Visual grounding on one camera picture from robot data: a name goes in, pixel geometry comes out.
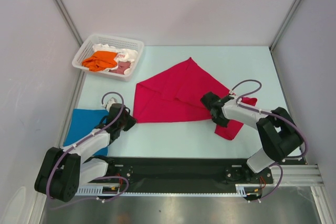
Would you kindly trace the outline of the red t shirt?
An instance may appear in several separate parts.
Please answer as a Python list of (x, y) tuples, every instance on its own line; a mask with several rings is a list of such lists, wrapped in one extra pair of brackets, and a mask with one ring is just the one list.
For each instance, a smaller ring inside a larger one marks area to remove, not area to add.
[(229, 89), (189, 58), (136, 84), (133, 117), (138, 123), (210, 120), (201, 103), (208, 92), (223, 98)]

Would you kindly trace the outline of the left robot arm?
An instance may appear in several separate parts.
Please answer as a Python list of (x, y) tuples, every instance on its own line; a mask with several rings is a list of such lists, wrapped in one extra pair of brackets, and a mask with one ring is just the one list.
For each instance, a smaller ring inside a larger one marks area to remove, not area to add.
[(123, 104), (114, 103), (108, 106), (108, 110), (108, 114), (85, 137), (46, 152), (35, 180), (35, 191), (69, 202), (78, 188), (89, 182), (121, 180), (113, 159), (96, 153), (111, 145), (121, 132), (131, 129), (137, 121)]

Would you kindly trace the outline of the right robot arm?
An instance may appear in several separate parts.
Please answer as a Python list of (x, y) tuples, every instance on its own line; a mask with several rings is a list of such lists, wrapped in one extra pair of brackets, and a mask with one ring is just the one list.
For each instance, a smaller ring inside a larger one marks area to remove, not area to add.
[(257, 130), (262, 148), (247, 160), (247, 166), (242, 169), (243, 179), (249, 183), (259, 179), (262, 170), (283, 161), (305, 143), (305, 138), (284, 108), (265, 111), (244, 103), (242, 97), (231, 94), (220, 98), (212, 92), (205, 94), (201, 103), (218, 126), (226, 127), (229, 122), (237, 121)]

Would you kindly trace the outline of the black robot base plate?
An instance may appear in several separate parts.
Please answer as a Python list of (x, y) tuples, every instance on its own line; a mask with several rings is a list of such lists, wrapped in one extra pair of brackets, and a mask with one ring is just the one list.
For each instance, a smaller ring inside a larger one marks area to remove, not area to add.
[[(255, 174), (248, 168), (245, 158), (108, 158), (113, 159), (118, 175), (126, 178), (129, 186), (176, 183), (196, 186), (200, 183), (211, 183), (215, 185), (250, 184), (256, 187), (262, 180), (268, 185), (274, 181), (270, 168)], [(94, 182), (115, 183), (117, 180), (95, 180)]]

